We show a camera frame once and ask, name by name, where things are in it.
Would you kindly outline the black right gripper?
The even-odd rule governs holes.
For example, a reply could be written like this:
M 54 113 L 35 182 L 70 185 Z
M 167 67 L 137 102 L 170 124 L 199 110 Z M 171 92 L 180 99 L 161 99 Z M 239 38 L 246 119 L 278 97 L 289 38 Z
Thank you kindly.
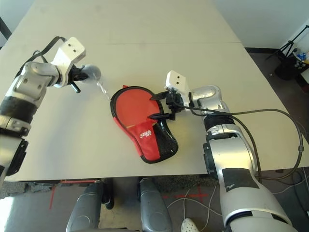
M 175 120 L 176 113 L 183 111 L 184 103 L 180 93 L 177 93 L 175 90 L 168 91 L 167 93 L 157 93 L 154 94 L 150 100 L 160 101 L 166 99 L 166 105 L 168 106 L 171 113 L 157 113 L 147 116 L 149 119 L 153 120 Z

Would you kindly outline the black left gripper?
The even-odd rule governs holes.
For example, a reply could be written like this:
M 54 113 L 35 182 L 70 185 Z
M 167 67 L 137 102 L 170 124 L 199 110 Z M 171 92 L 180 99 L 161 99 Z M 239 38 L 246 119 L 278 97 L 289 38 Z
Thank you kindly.
M 81 90 L 79 87 L 74 83 L 74 81 L 83 81 L 87 79 L 87 74 L 84 72 L 85 66 L 82 65 L 81 67 L 76 67 L 75 65 L 71 68 L 71 87 L 76 93 L 80 93 Z

